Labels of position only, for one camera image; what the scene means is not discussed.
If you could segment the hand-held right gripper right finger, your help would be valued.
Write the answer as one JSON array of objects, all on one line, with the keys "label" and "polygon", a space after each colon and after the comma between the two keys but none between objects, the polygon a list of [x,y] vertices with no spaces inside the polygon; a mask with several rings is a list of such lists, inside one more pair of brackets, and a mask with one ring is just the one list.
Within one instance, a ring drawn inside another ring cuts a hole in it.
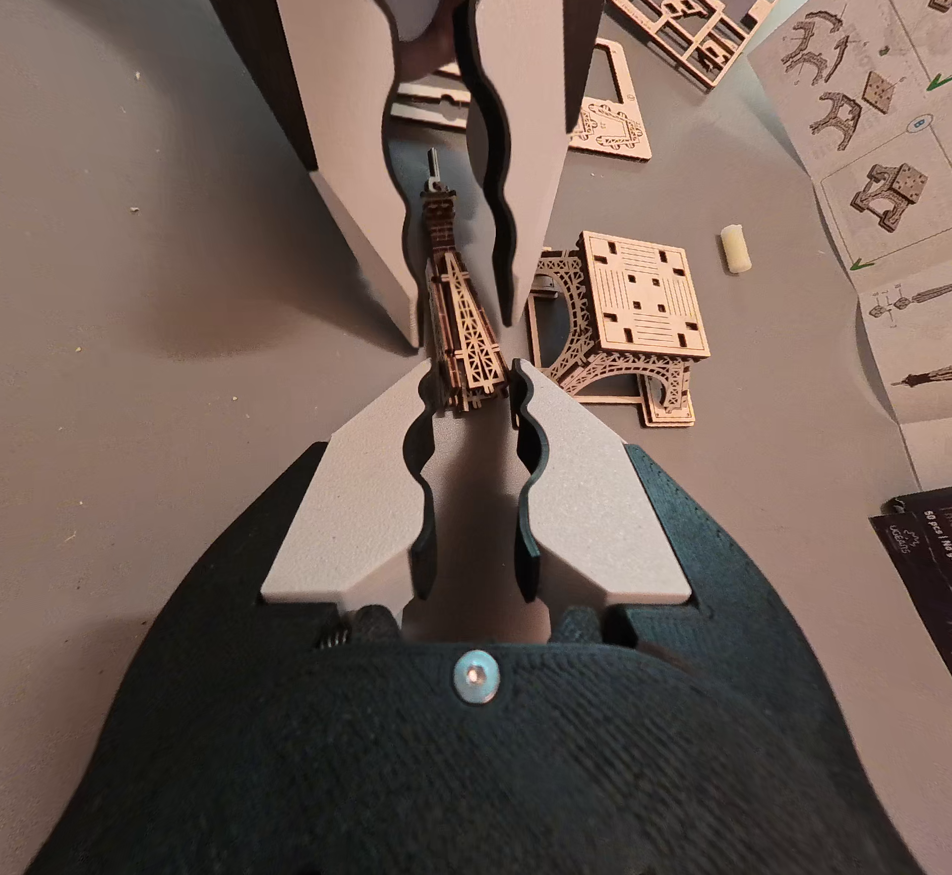
[{"label": "hand-held right gripper right finger", "polygon": [[625,441],[517,358],[510,374],[518,492],[515,576],[548,611],[680,607],[691,588]]}]

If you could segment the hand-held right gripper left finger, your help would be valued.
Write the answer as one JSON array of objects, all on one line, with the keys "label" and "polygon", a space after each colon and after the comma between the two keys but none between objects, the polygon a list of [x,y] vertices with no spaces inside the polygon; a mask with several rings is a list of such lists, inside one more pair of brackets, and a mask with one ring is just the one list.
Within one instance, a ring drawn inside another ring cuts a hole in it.
[{"label": "hand-held right gripper left finger", "polygon": [[332,436],[262,584],[267,603],[407,607],[437,575],[437,376],[418,363]]}]

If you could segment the wooden tower base model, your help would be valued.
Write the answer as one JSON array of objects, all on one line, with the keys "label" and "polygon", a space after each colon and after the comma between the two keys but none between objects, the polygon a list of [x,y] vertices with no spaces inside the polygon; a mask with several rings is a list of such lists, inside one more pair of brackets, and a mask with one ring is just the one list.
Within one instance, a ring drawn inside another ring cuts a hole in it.
[{"label": "wooden tower base model", "polygon": [[[539,303],[566,309],[545,362]],[[637,406],[644,428],[696,422],[690,379],[710,357],[683,249],[583,231],[574,250],[540,253],[526,301],[531,362],[588,406]]]}]

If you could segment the assembly diagram instruction sheet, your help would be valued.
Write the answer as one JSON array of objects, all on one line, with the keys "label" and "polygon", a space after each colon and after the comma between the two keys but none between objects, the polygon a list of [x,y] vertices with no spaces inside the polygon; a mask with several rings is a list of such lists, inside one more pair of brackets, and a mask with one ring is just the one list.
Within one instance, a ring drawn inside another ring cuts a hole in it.
[{"label": "assembly diagram instruction sheet", "polygon": [[950,486],[950,0],[807,0],[749,59],[807,172],[922,489]]}]

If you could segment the grey desk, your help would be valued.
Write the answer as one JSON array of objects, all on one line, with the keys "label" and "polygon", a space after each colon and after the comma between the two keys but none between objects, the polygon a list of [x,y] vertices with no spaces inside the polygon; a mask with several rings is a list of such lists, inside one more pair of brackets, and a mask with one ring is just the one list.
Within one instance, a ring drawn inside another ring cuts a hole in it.
[{"label": "grey desk", "polygon": [[[704,96],[601,31],[655,156],[569,155],[547,244],[683,247],[712,358],[693,428],[599,414],[768,575],[896,828],[950,874],[950,678],[868,521],[915,479],[811,182],[749,66]],[[208,0],[2,0],[2,874],[203,551],[418,360]]]}]

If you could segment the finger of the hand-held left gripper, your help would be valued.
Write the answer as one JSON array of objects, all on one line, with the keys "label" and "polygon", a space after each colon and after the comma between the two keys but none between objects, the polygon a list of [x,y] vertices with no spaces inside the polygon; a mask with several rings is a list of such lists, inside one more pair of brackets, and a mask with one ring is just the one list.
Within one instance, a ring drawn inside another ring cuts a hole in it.
[{"label": "finger of the hand-held left gripper", "polygon": [[467,150],[494,222],[499,314],[536,276],[596,40],[596,0],[466,0],[455,48],[472,96]]},{"label": "finger of the hand-held left gripper", "polygon": [[396,28],[378,0],[277,0],[304,106],[315,183],[377,301],[421,347],[420,284],[385,123],[396,93]]}]

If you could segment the wooden part sheet long slots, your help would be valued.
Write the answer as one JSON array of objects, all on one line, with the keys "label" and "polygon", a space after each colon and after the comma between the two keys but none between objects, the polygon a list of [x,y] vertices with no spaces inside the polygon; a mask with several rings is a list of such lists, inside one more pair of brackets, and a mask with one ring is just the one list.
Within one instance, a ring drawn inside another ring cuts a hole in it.
[{"label": "wooden part sheet long slots", "polygon": [[[582,99],[569,148],[579,153],[647,163],[652,158],[652,148],[623,47],[599,37],[594,48],[602,51],[609,61],[615,98],[585,96]],[[464,133],[469,121],[470,93],[461,85],[458,66],[450,63],[439,69],[435,77],[456,82],[456,86],[401,83],[391,106],[391,118],[429,129]]]}]

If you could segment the wooden tower spire assembly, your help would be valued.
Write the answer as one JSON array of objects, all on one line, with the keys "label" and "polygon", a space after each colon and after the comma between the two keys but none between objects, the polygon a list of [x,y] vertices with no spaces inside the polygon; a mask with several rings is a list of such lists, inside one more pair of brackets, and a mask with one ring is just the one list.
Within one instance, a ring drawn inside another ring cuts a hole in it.
[{"label": "wooden tower spire assembly", "polygon": [[421,214],[431,247],[428,285],[434,347],[445,408],[463,416],[507,397],[509,373],[455,242],[458,195],[440,179],[435,148],[428,152],[428,168]]}]

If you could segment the dark purple model kit box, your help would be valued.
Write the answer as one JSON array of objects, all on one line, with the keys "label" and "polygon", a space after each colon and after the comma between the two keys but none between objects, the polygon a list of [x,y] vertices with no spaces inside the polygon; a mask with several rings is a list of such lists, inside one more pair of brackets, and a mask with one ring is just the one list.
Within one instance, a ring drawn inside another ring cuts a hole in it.
[{"label": "dark purple model kit box", "polygon": [[895,497],[869,522],[950,670],[950,489]]}]

